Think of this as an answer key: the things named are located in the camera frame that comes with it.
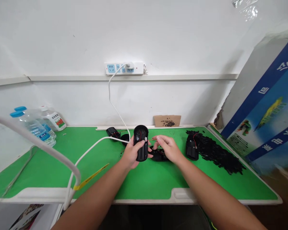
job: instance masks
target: blue bottle cap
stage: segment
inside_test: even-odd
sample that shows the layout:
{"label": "blue bottle cap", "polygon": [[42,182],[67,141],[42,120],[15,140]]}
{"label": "blue bottle cap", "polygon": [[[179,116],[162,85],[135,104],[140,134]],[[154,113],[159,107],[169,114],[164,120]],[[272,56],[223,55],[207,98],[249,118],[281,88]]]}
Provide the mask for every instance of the blue bottle cap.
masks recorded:
{"label": "blue bottle cap", "polygon": [[10,113],[11,117],[21,117],[22,115],[24,115],[24,112],[22,112],[22,111]]}
{"label": "blue bottle cap", "polygon": [[25,106],[20,106],[14,109],[15,111],[24,111],[27,110],[27,108]]}

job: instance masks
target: power strip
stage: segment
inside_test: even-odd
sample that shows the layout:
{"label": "power strip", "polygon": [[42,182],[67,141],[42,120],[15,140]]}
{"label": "power strip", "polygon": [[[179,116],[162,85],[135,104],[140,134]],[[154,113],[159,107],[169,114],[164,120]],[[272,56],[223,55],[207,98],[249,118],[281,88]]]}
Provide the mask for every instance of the power strip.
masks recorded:
{"label": "power strip", "polygon": [[[126,62],[105,62],[107,75],[113,75]],[[122,68],[116,75],[142,75],[144,73],[144,62],[133,62],[133,69]]]}

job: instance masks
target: small black parts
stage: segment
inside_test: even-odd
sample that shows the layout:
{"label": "small black parts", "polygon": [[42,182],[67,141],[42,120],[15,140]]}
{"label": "small black parts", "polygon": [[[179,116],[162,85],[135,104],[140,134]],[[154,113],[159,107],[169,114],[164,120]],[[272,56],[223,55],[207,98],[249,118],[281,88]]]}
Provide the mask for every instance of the small black parts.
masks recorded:
{"label": "small black parts", "polygon": [[214,140],[197,131],[187,131],[187,140],[194,140],[198,153],[204,160],[213,161],[219,168],[223,167],[230,175],[246,169],[232,153],[223,149]]}
{"label": "small black parts", "polygon": [[117,139],[121,138],[121,134],[114,127],[110,127],[106,131],[107,131],[107,134],[110,137],[114,137],[114,138],[117,138]]}
{"label": "small black parts", "polygon": [[124,135],[122,135],[121,136],[121,140],[122,141],[129,141],[129,135],[128,134],[124,134]]}
{"label": "small black parts", "polygon": [[164,153],[164,149],[156,149],[153,150],[153,146],[150,146],[152,152],[150,152],[151,155],[153,155],[152,160],[153,161],[169,161],[169,159],[166,157]]}
{"label": "small black parts", "polygon": [[148,129],[144,125],[138,125],[133,131],[134,145],[142,140],[145,140],[145,144],[138,150],[137,161],[145,161],[148,156]]}
{"label": "small black parts", "polygon": [[164,120],[164,121],[161,121],[161,122],[163,122],[162,126],[165,126],[165,127],[172,127],[173,125],[175,125],[175,123],[172,120]]}

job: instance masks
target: yellow label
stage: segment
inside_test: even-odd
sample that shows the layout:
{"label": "yellow label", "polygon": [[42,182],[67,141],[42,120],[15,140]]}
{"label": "yellow label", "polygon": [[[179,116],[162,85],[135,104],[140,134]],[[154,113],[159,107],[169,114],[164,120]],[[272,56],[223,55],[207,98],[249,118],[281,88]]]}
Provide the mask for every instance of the yellow label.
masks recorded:
{"label": "yellow label", "polygon": [[97,172],[95,172],[93,175],[91,175],[88,179],[86,179],[85,181],[83,181],[80,185],[78,186],[74,186],[74,190],[80,190],[84,187],[84,185],[86,185],[91,179],[93,179],[98,173],[100,173],[102,170],[104,170],[107,166],[109,165],[106,164],[105,166],[103,166],[100,170],[98,170]]}

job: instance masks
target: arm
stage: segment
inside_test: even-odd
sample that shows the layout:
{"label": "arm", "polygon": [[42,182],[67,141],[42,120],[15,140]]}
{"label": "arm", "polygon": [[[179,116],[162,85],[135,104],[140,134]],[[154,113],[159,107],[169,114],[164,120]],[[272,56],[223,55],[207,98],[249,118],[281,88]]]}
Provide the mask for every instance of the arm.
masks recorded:
{"label": "arm", "polygon": [[128,172],[139,164],[136,161],[137,152],[143,145],[144,141],[141,141],[133,146],[132,137],[122,159],[66,210],[52,230],[97,229]]}
{"label": "arm", "polygon": [[173,138],[159,135],[154,149],[161,145],[167,158],[178,166],[198,203],[218,229],[266,229],[237,199],[187,160]]}

